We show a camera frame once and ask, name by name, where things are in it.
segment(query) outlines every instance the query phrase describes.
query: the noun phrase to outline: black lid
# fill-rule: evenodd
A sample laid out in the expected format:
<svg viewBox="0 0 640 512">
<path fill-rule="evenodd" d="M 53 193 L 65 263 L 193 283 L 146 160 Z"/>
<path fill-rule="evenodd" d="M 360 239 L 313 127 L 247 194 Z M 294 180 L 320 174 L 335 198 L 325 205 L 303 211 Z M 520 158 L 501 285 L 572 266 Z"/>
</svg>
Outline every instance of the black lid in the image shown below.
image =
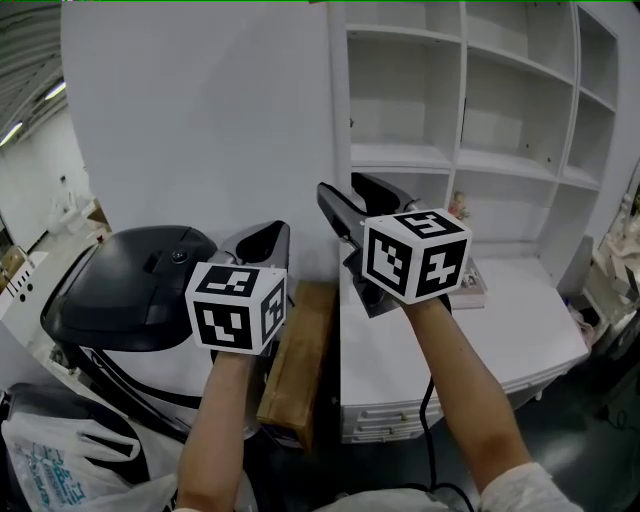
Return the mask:
<svg viewBox="0 0 640 512">
<path fill-rule="evenodd" d="M 60 343 L 118 351 L 163 350 L 191 334 L 184 292 L 215 244 L 185 226 L 114 234 L 81 256 L 42 312 Z"/>
</svg>

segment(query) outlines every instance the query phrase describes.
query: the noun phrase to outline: person's right arm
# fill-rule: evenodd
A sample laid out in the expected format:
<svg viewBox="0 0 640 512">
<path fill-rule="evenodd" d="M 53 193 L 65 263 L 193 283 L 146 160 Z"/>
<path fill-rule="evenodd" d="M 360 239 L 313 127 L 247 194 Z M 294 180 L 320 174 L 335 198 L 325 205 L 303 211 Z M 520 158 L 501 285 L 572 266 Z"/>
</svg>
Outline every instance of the person's right arm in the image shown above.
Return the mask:
<svg viewBox="0 0 640 512">
<path fill-rule="evenodd" d="M 502 387 L 442 302 L 432 299 L 403 308 L 479 492 L 509 469 L 531 462 Z"/>
</svg>

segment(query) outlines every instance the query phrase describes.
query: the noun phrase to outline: person's left arm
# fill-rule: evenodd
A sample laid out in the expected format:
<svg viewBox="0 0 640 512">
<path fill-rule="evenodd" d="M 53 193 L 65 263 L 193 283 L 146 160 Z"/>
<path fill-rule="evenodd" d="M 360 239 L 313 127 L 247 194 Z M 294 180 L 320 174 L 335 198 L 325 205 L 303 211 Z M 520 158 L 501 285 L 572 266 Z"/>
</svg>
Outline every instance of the person's left arm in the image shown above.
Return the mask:
<svg viewBox="0 0 640 512">
<path fill-rule="evenodd" d="M 233 511 L 242 476 L 250 369 L 250 356 L 218 353 L 180 459 L 178 508 Z"/>
</svg>

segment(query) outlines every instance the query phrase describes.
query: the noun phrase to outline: ceiling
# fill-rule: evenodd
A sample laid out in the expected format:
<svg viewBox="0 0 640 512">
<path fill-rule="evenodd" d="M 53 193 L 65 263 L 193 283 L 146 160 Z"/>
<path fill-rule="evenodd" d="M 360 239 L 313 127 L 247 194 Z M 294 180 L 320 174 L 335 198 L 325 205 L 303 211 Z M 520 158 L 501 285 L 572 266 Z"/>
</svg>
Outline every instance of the ceiling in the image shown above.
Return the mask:
<svg viewBox="0 0 640 512">
<path fill-rule="evenodd" d="M 44 99 L 61 80 L 60 4 L 0 3 L 0 140 L 22 121 L 15 143 L 64 108 L 64 91 Z"/>
</svg>

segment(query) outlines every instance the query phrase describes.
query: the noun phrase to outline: white sleeve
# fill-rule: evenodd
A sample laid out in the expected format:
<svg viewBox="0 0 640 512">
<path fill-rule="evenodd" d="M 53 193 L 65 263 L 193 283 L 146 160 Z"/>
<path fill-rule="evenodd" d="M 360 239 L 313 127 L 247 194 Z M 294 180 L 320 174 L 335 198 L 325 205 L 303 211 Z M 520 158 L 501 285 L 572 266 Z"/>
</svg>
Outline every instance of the white sleeve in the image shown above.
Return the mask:
<svg viewBox="0 0 640 512">
<path fill-rule="evenodd" d="M 482 492 L 483 512 L 581 512 L 534 462 L 503 473 Z"/>
</svg>

